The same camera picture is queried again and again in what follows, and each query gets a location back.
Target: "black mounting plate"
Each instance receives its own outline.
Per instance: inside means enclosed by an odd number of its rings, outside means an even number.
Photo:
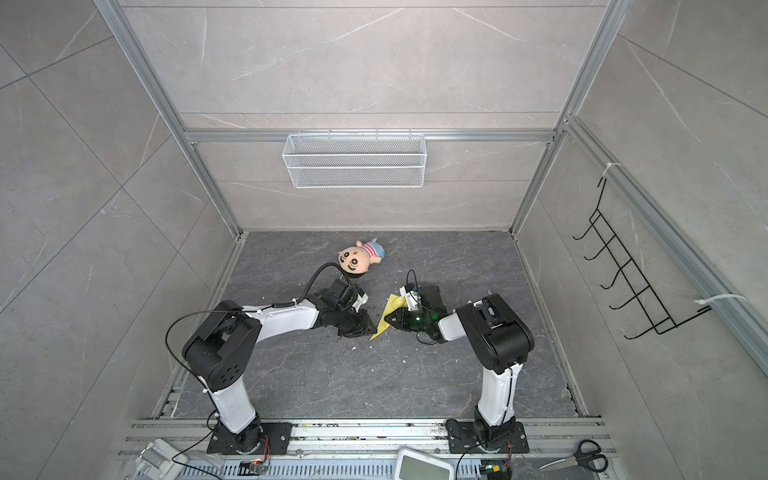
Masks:
[[[478,442],[472,428],[472,422],[456,422],[455,420],[445,423],[445,429],[448,431],[448,445],[451,453],[486,453],[479,446],[472,447]],[[507,440],[512,444],[512,453],[529,453],[528,437],[525,434],[525,427],[520,422],[515,422],[512,430],[505,435],[500,435],[492,440],[485,450],[493,452],[500,449],[499,453],[508,453]]]
[[[288,442],[290,442],[290,433],[293,428],[292,423],[261,422],[261,428],[264,430],[263,435],[270,439],[271,455],[285,455],[288,453]],[[214,427],[214,432],[211,434],[210,442],[208,442],[206,453],[241,455],[235,446],[228,441],[231,436],[231,434],[227,435],[228,433],[227,428],[223,424],[217,423]],[[261,442],[256,450],[249,455],[263,455],[263,453],[264,442]]]

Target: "doll face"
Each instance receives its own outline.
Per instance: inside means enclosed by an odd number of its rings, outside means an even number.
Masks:
[[[339,252],[339,265],[349,273],[365,273],[371,266],[371,258],[360,247],[350,247]]]

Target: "scissors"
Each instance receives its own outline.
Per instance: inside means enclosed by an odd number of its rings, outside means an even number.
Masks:
[[[592,450],[589,450],[588,452],[585,452],[584,450],[581,449],[585,443],[592,444],[594,445],[595,448]],[[561,468],[575,467],[576,465],[581,465],[587,470],[591,470],[593,472],[597,472],[597,473],[605,472],[606,470],[608,470],[608,459],[605,457],[605,455],[601,453],[602,451],[603,449],[601,449],[597,443],[592,442],[591,440],[581,440],[573,456],[568,458],[563,458],[561,460],[555,460],[554,462],[544,465],[539,470],[541,470],[542,472],[547,472],[549,470],[559,470]],[[598,465],[600,465],[600,462],[599,462],[600,459],[603,460],[602,462],[603,466],[601,468],[598,468]]]

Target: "cable tie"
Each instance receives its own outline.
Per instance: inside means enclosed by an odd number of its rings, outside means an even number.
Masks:
[[[694,302],[698,303],[699,305],[706,305],[709,302],[713,302],[713,301],[719,300],[721,298],[737,298],[737,299],[741,299],[741,300],[746,300],[746,297],[743,296],[743,295],[736,295],[735,293],[721,293],[720,295],[711,296],[710,298],[694,300]]]
[[[605,170],[603,170],[603,177],[605,177],[605,174],[608,173],[608,169],[613,167],[614,165],[621,165],[621,164],[613,164],[611,162],[608,162],[605,164]]]

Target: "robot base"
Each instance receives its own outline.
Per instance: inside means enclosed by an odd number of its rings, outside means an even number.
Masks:
[[[263,439],[266,436],[270,440],[271,455],[285,455],[288,452],[288,442],[290,442],[292,428],[293,424],[291,423],[262,422],[258,438]],[[227,430],[227,427],[223,424],[217,423],[216,427],[214,427],[214,432],[211,434],[206,453],[241,455],[242,452],[237,444],[237,436]],[[264,453],[264,446],[265,442],[258,442],[258,446],[250,454],[262,455]]]
[[[507,453],[507,440],[512,444],[512,453],[529,453],[531,451],[528,447],[525,428],[522,423],[516,422],[514,417],[510,421],[494,427],[494,434],[490,435],[490,438],[485,442],[475,433],[478,427],[476,424],[477,421],[459,422],[454,419],[445,422],[451,453],[484,453],[495,450],[498,450],[499,453]]]

